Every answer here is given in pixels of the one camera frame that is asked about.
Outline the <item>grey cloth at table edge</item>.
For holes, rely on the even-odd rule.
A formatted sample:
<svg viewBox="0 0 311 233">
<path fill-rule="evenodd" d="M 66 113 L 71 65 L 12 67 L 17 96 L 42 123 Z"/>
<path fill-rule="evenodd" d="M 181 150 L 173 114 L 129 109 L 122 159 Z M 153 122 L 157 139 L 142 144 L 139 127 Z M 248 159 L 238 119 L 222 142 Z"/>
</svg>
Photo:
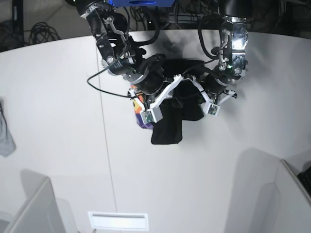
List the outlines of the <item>grey cloth at table edge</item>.
<svg viewBox="0 0 311 233">
<path fill-rule="evenodd" d="M 4 100 L 0 99 L 0 155 L 2 157 L 10 156 L 16 150 L 16 144 L 4 114 Z"/>
</svg>

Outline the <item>blue box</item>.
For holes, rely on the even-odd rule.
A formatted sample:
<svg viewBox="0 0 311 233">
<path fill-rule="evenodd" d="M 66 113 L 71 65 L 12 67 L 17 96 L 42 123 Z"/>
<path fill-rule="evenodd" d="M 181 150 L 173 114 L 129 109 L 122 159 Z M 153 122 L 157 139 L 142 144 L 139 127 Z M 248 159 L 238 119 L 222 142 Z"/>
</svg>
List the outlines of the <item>blue box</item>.
<svg viewBox="0 0 311 233">
<path fill-rule="evenodd" d="M 175 0 L 109 0 L 108 2 L 115 7 L 171 7 Z"/>
</svg>

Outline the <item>white partition panel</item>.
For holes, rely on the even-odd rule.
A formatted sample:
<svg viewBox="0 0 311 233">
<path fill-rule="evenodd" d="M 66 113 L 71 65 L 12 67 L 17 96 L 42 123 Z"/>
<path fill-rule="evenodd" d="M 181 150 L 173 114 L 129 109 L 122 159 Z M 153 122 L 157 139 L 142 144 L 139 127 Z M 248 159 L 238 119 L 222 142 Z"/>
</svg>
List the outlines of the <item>white partition panel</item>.
<svg viewBox="0 0 311 233">
<path fill-rule="evenodd" d="M 263 187 L 258 199 L 259 233 L 309 233 L 311 197 L 284 160 L 275 181 Z"/>
<path fill-rule="evenodd" d="M 65 233 L 50 178 L 44 177 L 35 191 L 12 216 L 0 213 L 2 233 Z"/>
</svg>

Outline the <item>white partition panel right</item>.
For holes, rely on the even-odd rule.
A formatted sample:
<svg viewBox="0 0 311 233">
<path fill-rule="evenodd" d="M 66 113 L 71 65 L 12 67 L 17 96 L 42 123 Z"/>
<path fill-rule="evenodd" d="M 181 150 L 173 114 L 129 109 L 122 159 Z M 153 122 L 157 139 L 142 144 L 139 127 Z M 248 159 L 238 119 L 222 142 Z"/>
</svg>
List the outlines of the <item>white partition panel right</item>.
<svg viewBox="0 0 311 233">
<path fill-rule="evenodd" d="M 259 233 L 309 233 L 311 197 L 284 160 L 275 181 L 263 187 L 258 199 Z"/>
</svg>

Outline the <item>white partition panel left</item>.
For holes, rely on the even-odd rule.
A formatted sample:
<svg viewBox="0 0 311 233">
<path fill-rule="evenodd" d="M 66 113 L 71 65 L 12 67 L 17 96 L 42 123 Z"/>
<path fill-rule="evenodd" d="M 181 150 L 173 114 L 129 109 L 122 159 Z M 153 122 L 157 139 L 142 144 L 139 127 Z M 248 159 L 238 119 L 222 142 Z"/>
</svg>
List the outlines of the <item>white partition panel left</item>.
<svg viewBox="0 0 311 233">
<path fill-rule="evenodd" d="M 50 178 L 44 177 L 35 191 L 12 216 L 0 213 L 2 233 L 65 233 Z"/>
</svg>

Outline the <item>black T-shirt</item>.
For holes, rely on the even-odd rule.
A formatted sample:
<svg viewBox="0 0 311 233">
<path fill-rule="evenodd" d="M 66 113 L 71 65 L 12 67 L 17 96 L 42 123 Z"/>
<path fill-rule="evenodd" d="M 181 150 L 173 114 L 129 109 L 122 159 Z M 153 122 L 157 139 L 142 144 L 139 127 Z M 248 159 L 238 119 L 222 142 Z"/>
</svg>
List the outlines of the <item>black T-shirt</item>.
<svg viewBox="0 0 311 233">
<path fill-rule="evenodd" d="M 172 78 L 176 74 L 201 76 L 204 61 L 190 59 L 170 59 L 164 62 L 164 76 Z M 204 98 L 199 95 L 188 98 L 195 94 L 198 89 L 192 85 L 191 81 L 181 81 L 173 91 L 173 97 L 165 99 L 160 104 L 163 118 L 158 123 L 144 124 L 140 116 L 142 108 L 136 100 L 133 100 L 134 112 L 137 124 L 143 129 L 152 130 L 151 144 L 153 145 L 173 145 L 178 144 L 183 139 L 182 122 L 199 121 L 204 117 L 204 112 L 200 104 L 204 103 Z"/>
</svg>

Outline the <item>black keyboard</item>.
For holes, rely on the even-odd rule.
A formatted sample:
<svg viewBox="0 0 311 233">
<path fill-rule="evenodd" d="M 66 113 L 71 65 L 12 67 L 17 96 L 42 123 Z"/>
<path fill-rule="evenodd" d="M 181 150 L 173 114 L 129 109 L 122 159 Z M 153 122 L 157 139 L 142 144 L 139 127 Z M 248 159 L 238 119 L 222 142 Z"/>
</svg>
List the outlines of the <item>black keyboard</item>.
<svg viewBox="0 0 311 233">
<path fill-rule="evenodd" d="M 298 179 L 308 192 L 308 194 L 311 194 L 311 167 L 309 167 L 304 172 L 301 172 L 298 174 Z"/>
</svg>

